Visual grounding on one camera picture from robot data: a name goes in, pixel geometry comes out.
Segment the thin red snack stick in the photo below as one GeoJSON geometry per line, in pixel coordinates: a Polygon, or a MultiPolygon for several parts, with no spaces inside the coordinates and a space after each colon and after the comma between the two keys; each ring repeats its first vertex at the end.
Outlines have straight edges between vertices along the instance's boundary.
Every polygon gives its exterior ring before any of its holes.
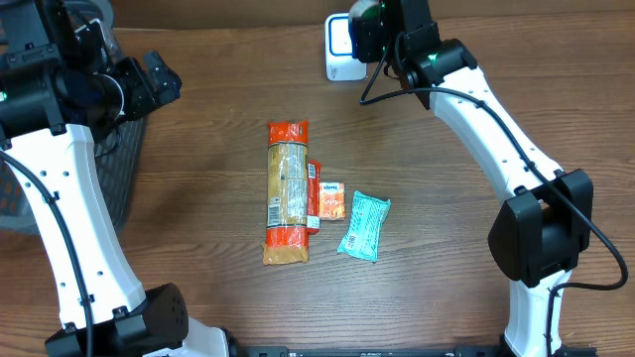
{"type": "Polygon", "coordinates": [[[320,230],[320,218],[319,218],[320,170],[321,170],[321,163],[319,163],[316,160],[309,160],[307,230],[310,234],[317,234],[319,233],[319,230],[320,230]]]}

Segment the orange tissue packet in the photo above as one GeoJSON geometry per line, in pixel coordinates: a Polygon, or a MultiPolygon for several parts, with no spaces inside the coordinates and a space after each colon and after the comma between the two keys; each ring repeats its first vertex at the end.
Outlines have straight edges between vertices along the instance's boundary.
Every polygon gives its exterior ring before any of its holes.
{"type": "Polygon", "coordinates": [[[343,182],[321,182],[319,184],[319,211],[322,220],[345,218],[345,185],[343,182]]]}

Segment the teal snack pouch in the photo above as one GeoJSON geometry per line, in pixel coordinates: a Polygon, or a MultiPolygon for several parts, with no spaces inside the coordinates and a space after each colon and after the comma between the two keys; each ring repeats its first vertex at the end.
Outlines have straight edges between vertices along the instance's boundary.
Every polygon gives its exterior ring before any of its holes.
{"type": "Polygon", "coordinates": [[[337,252],[376,263],[382,226],[390,208],[390,199],[382,200],[357,190],[352,199],[349,228],[337,252]]]}

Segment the red snack package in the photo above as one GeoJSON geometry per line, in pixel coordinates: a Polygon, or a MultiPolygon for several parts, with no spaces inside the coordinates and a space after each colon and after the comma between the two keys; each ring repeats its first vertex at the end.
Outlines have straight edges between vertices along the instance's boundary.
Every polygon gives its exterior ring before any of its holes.
{"type": "Polygon", "coordinates": [[[269,124],[267,219],[263,263],[309,260],[309,122],[269,124]]]}

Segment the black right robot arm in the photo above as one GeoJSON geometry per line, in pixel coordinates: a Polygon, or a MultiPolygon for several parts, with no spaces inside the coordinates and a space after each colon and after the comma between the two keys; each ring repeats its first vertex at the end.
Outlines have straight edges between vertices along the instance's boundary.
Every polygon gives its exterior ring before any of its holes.
{"type": "Polygon", "coordinates": [[[490,253],[510,281],[501,356],[592,356],[560,337],[564,285],[589,245],[593,186],[565,172],[497,100],[466,45],[444,40],[426,1],[357,1],[349,11],[352,55],[393,67],[472,154],[500,201],[490,253]]]}

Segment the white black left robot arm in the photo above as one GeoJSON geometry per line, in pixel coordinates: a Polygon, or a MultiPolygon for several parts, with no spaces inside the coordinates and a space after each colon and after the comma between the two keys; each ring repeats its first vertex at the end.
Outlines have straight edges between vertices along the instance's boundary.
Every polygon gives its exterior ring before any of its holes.
{"type": "Polygon", "coordinates": [[[145,290],[119,244],[95,144],[176,101],[182,82],[156,52],[113,59],[99,20],[62,1],[5,1],[1,158],[35,216],[56,281],[51,356],[233,357],[230,334],[190,317],[173,284],[145,290]]]}

